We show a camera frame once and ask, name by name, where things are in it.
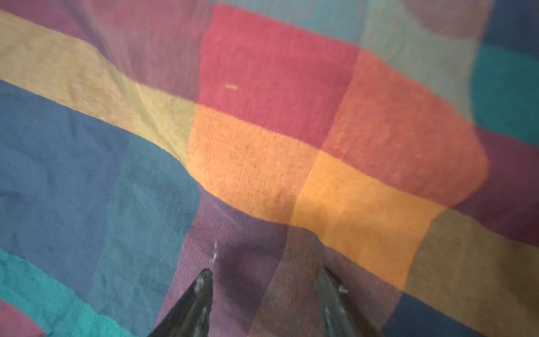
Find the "orange square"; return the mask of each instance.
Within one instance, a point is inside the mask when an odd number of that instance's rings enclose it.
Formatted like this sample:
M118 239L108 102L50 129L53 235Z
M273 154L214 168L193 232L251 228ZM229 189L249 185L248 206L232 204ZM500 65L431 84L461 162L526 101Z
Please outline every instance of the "orange square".
M320 152L291 225L314 231L326 246L402 290L432 220L445 209Z
M447 101L362 50L326 153L401 191L451 207L488 174L476 127Z
M189 171L210 193L253 217L288 223L318 149L198 105Z

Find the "yellow stripe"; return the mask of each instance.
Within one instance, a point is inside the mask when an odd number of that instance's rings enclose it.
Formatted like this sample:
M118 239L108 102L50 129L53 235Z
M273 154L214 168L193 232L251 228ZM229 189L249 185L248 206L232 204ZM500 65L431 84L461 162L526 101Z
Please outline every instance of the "yellow stripe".
M431 221L445 209L320 152L291 224L402 290Z
M486 336L539 331L539 251L447 210L432 223L405 291Z
M288 223L318 149L199 105L189 168L202 186L256 218Z
M130 131L187 164L196 104L120 74L90 44L0 11L0 79Z

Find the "fabric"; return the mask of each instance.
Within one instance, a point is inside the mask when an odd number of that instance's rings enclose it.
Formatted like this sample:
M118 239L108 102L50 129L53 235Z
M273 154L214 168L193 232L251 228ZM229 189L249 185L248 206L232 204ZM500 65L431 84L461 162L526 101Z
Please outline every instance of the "fabric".
M0 335L539 335L534 0L0 0Z

